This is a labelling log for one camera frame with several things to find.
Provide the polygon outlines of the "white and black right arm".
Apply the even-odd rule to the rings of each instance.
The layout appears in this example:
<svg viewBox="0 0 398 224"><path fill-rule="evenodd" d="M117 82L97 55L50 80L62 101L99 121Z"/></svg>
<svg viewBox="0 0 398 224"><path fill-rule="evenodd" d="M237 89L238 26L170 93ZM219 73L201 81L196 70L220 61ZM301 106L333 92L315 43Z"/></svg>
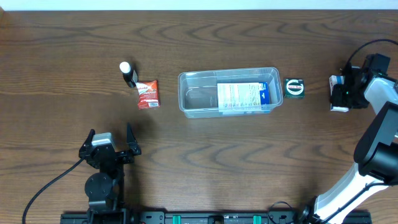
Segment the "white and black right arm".
<svg viewBox="0 0 398 224"><path fill-rule="evenodd" d="M353 109L372 106L376 117L356 146L350 170L306 206L297 223L343 223L370 196L397 185L397 80L387 68L386 62L366 62L343 69L345 80L334 86L333 99Z"/></svg>

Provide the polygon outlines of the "white blue medicine box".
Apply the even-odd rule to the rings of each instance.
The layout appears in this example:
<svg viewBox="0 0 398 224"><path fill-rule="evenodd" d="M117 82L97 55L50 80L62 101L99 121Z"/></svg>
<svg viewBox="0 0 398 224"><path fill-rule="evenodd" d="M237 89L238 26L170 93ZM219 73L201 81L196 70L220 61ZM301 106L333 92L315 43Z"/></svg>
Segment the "white blue medicine box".
<svg viewBox="0 0 398 224"><path fill-rule="evenodd" d="M259 111L271 102L268 84L218 83L218 110L222 113Z"/></svg>

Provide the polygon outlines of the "green Zam-Buk tin box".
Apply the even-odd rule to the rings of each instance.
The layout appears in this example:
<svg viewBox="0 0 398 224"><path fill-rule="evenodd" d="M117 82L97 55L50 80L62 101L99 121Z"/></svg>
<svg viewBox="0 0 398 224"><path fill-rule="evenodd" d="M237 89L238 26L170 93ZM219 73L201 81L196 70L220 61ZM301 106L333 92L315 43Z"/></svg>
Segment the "green Zam-Buk tin box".
<svg viewBox="0 0 398 224"><path fill-rule="evenodd" d="M284 97L302 99L305 96L305 86L302 79L284 79Z"/></svg>

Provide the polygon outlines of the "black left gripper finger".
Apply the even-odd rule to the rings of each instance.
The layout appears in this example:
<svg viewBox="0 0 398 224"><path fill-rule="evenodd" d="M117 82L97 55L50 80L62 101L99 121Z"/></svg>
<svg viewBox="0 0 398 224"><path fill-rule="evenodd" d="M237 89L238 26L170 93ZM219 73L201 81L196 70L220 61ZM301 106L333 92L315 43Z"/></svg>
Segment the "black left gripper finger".
<svg viewBox="0 0 398 224"><path fill-rule="evenodd" d="M126 128L126 143L134 156L141 155L141 147L134 137L131 125L128 123Z"/></svg>
<svg viewBox="0 0 398 224"><path fill-rule="evenodd" d="M95 135L95 130L90 129L88 137L86 138L86 140L83 142L81 148L79 149L79 152L78 152L79 157L85 157L87 151L92 148L92 139L93 139L94 135Z"/></svg>

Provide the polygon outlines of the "white blue Panadol box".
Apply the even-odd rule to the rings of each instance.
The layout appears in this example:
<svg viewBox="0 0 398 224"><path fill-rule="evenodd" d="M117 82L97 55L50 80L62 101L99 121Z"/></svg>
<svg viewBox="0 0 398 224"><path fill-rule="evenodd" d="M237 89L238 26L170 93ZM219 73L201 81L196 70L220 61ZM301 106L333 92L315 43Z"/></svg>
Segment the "white blue Panadol box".
<svg viewBox="0 0 398 224"><path fill-rule="evenodd" d="M330 96L332 96L333 89L336 84L344 84L345 78L343 76L336 76L332 75L329 78L329 84L330 84ZM335 106L333 103L330 103L330 111L338 111L338 112L348 112L349 108L347 107L341 107L341 106Z"/></svg>

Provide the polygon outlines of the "clear plastic container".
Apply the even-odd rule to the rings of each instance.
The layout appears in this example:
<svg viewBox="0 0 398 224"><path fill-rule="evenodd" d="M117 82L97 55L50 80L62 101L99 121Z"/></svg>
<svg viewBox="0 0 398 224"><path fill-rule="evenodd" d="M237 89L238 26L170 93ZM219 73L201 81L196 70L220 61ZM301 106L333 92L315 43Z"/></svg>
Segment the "clear plastic container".
<svg viewBox="0 0 398 224"><path fill-rule="evenodd" d="M268 84L271 102L264 109L252 112L222 113L218 110L218 83ZM178 102L188 118L212 118L268 114L283 103L278 69L274 67L239 68L183 72L178 77Z"/></svg>

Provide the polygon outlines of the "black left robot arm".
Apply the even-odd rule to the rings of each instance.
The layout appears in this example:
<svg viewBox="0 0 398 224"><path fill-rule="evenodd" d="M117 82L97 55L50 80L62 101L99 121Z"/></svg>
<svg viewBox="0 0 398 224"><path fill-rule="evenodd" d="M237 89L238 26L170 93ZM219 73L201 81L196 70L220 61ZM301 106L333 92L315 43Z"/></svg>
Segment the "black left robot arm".
<svg viewBox="0 0 398 224"><path fill-rule="evenodd" d="M126 129L128 148L117 151L111 133L91 130L79 150L79 158L98 172L85 183L88 197L88 223L136 223L137 218L124 207L124 166L142 153L130 124Z"/></svg>

